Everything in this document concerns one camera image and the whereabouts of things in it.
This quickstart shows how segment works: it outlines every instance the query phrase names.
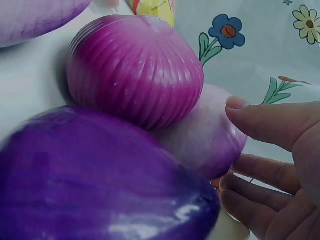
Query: blue flower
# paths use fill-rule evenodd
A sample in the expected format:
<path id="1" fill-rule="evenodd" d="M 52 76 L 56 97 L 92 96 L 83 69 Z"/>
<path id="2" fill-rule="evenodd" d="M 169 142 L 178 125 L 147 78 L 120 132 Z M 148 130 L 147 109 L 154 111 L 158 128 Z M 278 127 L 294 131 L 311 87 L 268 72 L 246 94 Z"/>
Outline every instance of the blue flower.
<path id="1" fill-rule="evenodd" d="M 238 18 L 229 18 L 226 14 L 220 14 L 213 20 L 212 25 L 213 27 L 209 29 L 209 35 L 217 38 L 224 49 L 230 50 L 235 45 L 242 47 L 245 44 L 245 36 L 239 33 L 242 29 L 242 23 Z"/>

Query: yellow package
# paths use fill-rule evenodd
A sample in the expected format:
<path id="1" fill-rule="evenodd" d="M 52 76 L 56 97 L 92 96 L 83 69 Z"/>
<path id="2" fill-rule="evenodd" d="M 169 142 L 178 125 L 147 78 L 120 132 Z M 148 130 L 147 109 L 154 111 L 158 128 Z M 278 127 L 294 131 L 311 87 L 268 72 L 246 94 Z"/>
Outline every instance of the yellow package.
<path id="1" fill-rule="evenodd" d="M 175 26 L 177 0 L 126 0 L 136 15 L 152 15 Z"/>

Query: onion layer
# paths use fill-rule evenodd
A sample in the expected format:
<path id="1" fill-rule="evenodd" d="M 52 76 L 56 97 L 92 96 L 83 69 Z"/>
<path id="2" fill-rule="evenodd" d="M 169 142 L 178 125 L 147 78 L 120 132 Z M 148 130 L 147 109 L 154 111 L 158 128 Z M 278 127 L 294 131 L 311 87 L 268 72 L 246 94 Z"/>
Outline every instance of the onion layer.
<path id="1" fill-rule="evenodd" d="M 67 58 L 73 98 L 146 130 L 179 122 L 204 84 L 198 57 L 167 22 L 112 15 L 85 26 Z"/>
<path id="2" fill-rule="evenodd" d="M 152 134 L 184 166 L 209 179 L 228 172 L 245 147 L 247 136 L 226 115 L 225 90 L 205 84 L 199 102 L 179 124 Z"/>
<path id="3" fill-rule="evenodd" d="M 23 43 L 56 30 L 91 0 L 1 0 L 0 48 Z"/>
<path id="4" fill-rule="evenodd" d="M 141 129 L 85 108 L 31 119 L 0 151 L 0 239 L 204 240 L 216 191 Z"/>

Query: white table surface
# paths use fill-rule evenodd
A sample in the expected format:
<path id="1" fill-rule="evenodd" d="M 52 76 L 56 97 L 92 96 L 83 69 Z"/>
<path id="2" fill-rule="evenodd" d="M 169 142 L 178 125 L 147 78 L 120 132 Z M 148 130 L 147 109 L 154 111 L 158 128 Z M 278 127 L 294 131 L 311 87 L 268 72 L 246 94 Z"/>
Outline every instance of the white table surface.
<path id="1" fill-rule="evenodd" d="M 58 30 L 0 48 L 0 142 L 30 117 L 72 102 L 65 73 L 67 50 L 84 25 L 116 13 L 101 1 L 93 0 L 82 14 Z M 125 0 L 119 1 L 118 14 L 133 14 Z M 243 240 L 246 235 L 243 225 L 223 211 L 210 239 Z"/>

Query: floral tablecloth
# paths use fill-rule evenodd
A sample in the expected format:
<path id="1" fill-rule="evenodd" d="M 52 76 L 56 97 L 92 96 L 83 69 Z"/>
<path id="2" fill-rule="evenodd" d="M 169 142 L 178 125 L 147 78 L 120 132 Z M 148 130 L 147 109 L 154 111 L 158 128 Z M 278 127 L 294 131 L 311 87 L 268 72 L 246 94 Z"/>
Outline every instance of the floral tablecloth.
<path id="1" fill-rule="evenodd" d="M 198 54 L 207 83 L 252 104 L 320 99 L 318 0 L 178 0 L 175 27 Z M 244 152 L 293 162 L 251 139 Z"/>

